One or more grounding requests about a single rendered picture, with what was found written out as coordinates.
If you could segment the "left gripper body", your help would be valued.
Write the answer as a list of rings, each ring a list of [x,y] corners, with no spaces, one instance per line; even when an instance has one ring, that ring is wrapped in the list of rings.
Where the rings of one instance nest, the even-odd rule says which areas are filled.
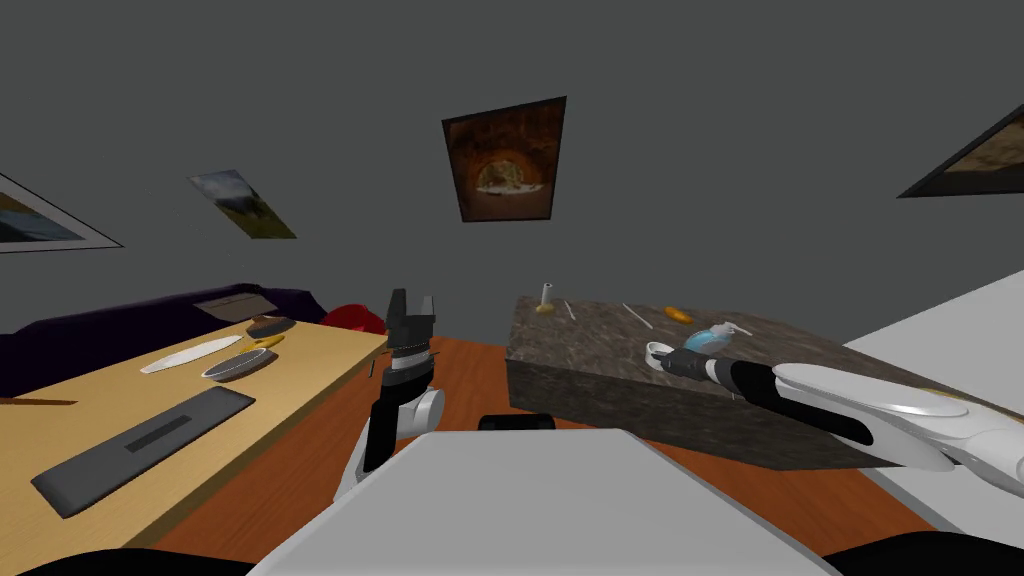
[[[387,327],[387,347],[389,349],[427,345],[433,337],[436,316],[389,314],[385,320]]]

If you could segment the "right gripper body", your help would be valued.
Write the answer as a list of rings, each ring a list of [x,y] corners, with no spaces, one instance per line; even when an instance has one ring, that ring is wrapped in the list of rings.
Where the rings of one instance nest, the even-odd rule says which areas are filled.
[[[706,356],[689,349],[675,349],[663,361],[664,371],[689,379],[706,378]]]

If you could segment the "blue spray bottle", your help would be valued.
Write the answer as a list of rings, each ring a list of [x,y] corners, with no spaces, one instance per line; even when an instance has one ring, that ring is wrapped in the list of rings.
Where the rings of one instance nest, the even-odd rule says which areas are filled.
[[[725,349],[736,333],[752,336],[746,329],[726,321],[694,333],[686,340],[683,347],[699,354],[715,355]]]

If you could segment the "red round cushion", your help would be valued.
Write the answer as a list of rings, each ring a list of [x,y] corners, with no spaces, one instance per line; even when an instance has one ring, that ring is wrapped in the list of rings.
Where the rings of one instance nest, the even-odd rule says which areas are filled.
[[[319,322],[321,325],[385,335],[385,321],[362,304],[347,304],[334,308]]]

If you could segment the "dark marble table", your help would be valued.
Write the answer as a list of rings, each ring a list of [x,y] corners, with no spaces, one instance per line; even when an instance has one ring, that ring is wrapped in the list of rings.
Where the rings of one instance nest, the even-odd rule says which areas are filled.
[[[550,315],[535,297],[518,300],[506,354],[511,406],[772,470],[878,468],[881,460],[825,431],[753,406],[721,387],[652,369],[648,342],[676,346],[693,333],[730,321],[738,334],[728,357],[764,364],[818,364],[920,389],[937,383],[784,322],[748,313],[691,308],[694,323],[668,318],[659,306],[562,299]]]

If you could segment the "grey round bowl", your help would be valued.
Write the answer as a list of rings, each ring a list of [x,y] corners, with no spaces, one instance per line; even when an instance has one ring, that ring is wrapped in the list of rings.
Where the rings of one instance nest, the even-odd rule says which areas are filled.
[[[278,354],[269,348],[250,349],[212,366],[201,376],[214,382],[228,382],[261,369],[276,358]]]

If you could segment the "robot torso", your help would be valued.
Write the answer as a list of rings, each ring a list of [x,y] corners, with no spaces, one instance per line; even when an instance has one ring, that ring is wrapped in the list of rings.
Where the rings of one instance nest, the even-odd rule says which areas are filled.
[[[840,576],[620,429],[430,431],[248,576]]]

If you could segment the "white oval plate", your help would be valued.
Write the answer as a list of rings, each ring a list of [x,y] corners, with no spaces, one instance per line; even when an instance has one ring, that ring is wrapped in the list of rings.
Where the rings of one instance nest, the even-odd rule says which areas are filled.
[[[161,358],[148,366],[141,368],[140,372],[151,374],[168,368],[187,364],[220,349],[224,349],[241,339],[242,337],[240,335],[231,335],[215,340],[209,340]]]

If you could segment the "dark grey flat keyboard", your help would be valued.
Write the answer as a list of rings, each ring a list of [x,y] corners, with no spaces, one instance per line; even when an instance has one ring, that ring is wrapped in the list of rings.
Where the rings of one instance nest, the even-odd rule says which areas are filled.
[[[60,518],[74,517],[254,403],[242,393],[211,387],[49,468],[31,484]]]

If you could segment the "dark purple sofa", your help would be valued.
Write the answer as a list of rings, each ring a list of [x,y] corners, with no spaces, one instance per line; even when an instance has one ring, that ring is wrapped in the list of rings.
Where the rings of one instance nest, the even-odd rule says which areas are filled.
[[[236,324],[202,307],[259,296],[268,314],[316,324],[327,315],[311,292],[233,284],[33,322],[0,333],[0,397],[16,397]]]

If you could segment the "light wooden table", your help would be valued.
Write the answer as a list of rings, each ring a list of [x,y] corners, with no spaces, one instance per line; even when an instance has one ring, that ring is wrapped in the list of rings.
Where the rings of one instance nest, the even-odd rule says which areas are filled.
[[[255,403],[88,510],[58,517],[31,480],[206,390],[208,361],[144,374],[152,352],[37,390],[71,406],[0,405],[0,576],[78,553],[146,547],[179,525],[385,348],[382,335],[299,323],[267,367],[232,382]]]

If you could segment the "brown tunnel wall picture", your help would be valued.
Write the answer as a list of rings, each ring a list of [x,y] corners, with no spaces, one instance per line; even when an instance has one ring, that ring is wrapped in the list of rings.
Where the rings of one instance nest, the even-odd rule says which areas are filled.
[[[552,217],[566,105],[560,96],[442,121],[463,222]]]

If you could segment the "frameless landscape wall picture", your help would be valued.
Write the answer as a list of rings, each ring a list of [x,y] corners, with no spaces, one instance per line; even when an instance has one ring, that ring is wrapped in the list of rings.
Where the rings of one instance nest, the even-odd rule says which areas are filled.
[[[297,238],[238,170],[188,176],[187,181],[250,239]]]

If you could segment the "black framed wall picture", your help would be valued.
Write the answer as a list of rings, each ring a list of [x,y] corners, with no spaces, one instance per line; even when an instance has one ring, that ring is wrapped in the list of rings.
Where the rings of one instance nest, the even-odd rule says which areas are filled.
[[[899,195],[1024,194],[1024,104]]]

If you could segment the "white framed wall picture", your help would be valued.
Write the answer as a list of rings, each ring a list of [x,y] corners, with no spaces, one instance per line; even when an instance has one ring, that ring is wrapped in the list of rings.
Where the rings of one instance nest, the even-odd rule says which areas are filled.
[[[121,245],[0,173],[0,254]]]

